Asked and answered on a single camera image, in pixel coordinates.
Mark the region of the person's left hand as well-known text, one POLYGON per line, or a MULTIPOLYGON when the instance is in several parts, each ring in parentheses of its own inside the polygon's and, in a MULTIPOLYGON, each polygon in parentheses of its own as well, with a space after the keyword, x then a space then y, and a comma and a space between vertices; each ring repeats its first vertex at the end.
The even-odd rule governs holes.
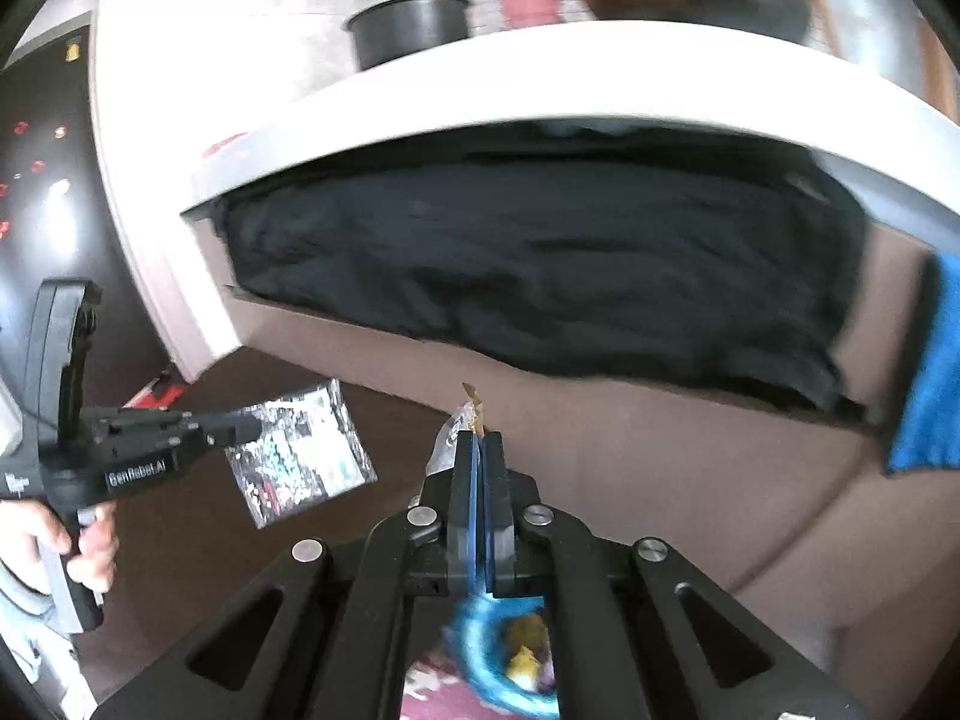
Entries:
POLYGON ((116 578, 119 537, 116 504, 105 502, 83 528, 78 546, 67 528, 37 500, 5 500, 2 504, 2 562, 26 587, 48 595, 50 582, 39 548, 68 556, 67 572, 94 593, 107 593, 116 578))

